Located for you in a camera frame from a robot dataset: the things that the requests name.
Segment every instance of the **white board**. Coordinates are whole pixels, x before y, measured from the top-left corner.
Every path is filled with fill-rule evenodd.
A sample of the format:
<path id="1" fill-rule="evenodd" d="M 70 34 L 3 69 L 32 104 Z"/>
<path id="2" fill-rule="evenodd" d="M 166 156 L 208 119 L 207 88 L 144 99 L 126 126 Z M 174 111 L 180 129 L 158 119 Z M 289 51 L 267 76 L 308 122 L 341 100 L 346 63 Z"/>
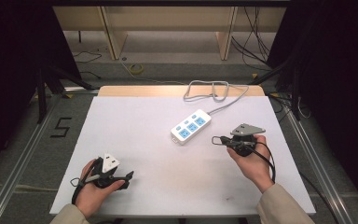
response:
<path id="1" fill-rule="evenodd" d="M 109 196 L 99 215 L 116 217 L 241 217 L 257 214 L 261 193 L 246 179 L 225 147 L 213 136 L 228 136 L 242 123 L 266 129 L 276 164 L 276 182 L 308 214 L 315 210 L 298 174 L 268 97 L 242 97 L 212 114 L 212 122 L 184 146 L 172 141 L 170 130 L 197 109 L 206 112 L 228 104 L 203 99 L 187 103 L 181 97 L 95 97 L 50 213 L 71 202 L 88 161 L 111 153 L 120 160 L 115 173 L 134 171 L 128 189 Z"/>

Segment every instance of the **white power strip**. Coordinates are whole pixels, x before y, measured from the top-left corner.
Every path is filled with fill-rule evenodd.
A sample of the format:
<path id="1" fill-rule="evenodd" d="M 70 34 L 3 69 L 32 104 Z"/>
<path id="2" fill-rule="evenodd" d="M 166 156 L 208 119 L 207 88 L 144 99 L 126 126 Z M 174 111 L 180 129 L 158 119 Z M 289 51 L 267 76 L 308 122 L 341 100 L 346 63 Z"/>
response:
<path id="1" fill-rule="evenodd" d="M 173 142 L 184 145 L 194 137 L 194 135 L 211 123 L 211 119 L 211 116 L 204 111 L 200 109 L 197 110 L 171 129 Z"/>

